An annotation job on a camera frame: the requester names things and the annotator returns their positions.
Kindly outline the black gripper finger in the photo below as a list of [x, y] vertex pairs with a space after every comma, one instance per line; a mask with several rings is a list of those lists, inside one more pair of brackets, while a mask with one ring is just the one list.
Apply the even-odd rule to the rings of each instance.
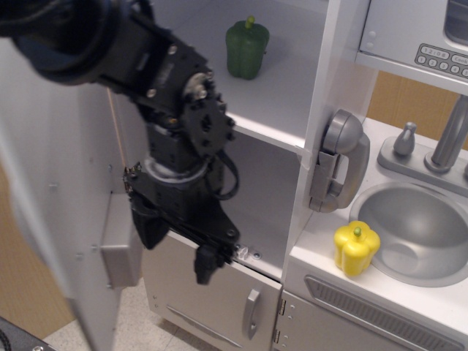
[[131, 199], [132, 220], [146, 249], [153, 249], [166, 236], [169, 225], [146, 199]]
[[195, 253], [194, 270], [196, 281], [200, 285], [208, 285], [212, 275], [218, 268], [233, 261], [234, 250], [229, 246], [201, 245]]

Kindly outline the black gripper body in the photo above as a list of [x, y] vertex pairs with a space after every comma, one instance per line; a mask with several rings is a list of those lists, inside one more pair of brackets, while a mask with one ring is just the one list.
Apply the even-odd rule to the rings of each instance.
[[130, 200], [150, 202], [167, 222], [169, 230], [199, 246], [229, 246], [235, 252], [240, 233], [223, 211], [221, 202], [237, 194], [239, 176], [236, 167], [228, 167], [234, 183], [231, 190], [223, 194], [225, 168], [221, 162], [211, 162], [191, 175], [161, 178], [137, 163], [124, 169], [124, 184]]

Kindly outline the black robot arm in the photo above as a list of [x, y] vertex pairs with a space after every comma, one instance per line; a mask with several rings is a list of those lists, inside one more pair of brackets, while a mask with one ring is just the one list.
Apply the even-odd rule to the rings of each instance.
[[1, 35], [47, 80], [123, 94], [146, 124], [148, 156], [124, 184], [145, 248], [170, 230], [197, 244], [197, 283], [231, 263], [240, 233], [221, 203], [234, 120], [196, 50], [155, 24], [148, 1], [3, 1]]

